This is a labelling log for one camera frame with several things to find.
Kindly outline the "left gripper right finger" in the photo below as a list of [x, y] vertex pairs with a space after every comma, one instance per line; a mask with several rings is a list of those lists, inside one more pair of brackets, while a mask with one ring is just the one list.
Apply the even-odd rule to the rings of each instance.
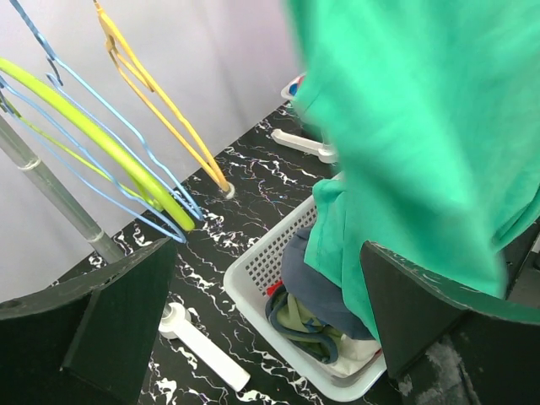
[[539, 402], [538, 309], [470, 289], [376, 243], [364, 243], [360, 264], [403, 403]]

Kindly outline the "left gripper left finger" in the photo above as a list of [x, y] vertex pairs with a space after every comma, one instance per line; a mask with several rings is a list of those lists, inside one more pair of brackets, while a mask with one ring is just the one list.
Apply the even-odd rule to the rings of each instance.
[[175, 270], [157, 240], [1, 304], [3, 404], [135, 404]]

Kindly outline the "white camisole top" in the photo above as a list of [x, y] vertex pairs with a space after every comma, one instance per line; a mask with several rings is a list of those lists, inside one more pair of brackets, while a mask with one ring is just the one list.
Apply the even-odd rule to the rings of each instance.
[[380, 351], [381, 345], [376, 340], [358, 340], [342, 335], [337, 344], [337, 360], [325, 364], [325, 368], [332, 375], [346, 378], [362, 370]]

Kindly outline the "olive green tank top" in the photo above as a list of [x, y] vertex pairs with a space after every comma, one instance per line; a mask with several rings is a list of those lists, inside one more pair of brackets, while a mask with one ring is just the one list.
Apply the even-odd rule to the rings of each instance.
[[338, 360], [343, 333], [319, 320], [283, 285], [270, 296], [265, 315], [277, 332], [313, 359], [325, 365]]

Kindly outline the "navy blue tank top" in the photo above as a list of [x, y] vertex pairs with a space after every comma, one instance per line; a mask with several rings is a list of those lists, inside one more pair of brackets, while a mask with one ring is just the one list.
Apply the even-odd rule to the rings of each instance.
[[311, 227], [298, 230], [283, 249], [281, 279], [287, 291], [317, 319], [356, 340], [374, 340], [344, 304], [342, 290], [305, 263]]

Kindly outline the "red tank top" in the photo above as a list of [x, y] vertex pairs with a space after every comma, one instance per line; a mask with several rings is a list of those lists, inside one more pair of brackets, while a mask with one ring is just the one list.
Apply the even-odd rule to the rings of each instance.
[[267, 287], [267, 289], [266, 289], [267, 295], [272, 296], [274, 294], [274, 292], [282, 285], [283, 285], [283, 281], [279, 280], [276, 283], [274, 283], [273, 285]]

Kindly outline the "yellow plastic hanger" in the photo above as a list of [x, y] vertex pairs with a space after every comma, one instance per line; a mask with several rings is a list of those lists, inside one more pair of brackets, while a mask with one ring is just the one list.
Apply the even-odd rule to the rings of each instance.
[[195, 127], [139, 61], [127, 40], [98, 1], [94, 7], [105, 35], [105, 48], [117, 72], [138, 98], [199, 163], [222, 193], [232, 194], [233, 186], [225, 178], [208, 146]]

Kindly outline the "lime green hanger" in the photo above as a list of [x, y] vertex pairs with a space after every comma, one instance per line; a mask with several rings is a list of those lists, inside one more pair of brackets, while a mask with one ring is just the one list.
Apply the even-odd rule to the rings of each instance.
[[195, 229], [194, 221], [175, 200], [175, 196], [168, 190], [168, 185], [155, 177], [149, 169], [92, 122], [77, 106], [32, 74], [4, 58], [1, 60], [1, 72], [14, 78], [39, 96], [107, 152], [130, 176], [139, 181], [152, 197], [155, 197], [161, 207], [175, 220], [177, 227], [182, 227], [185, 231]]

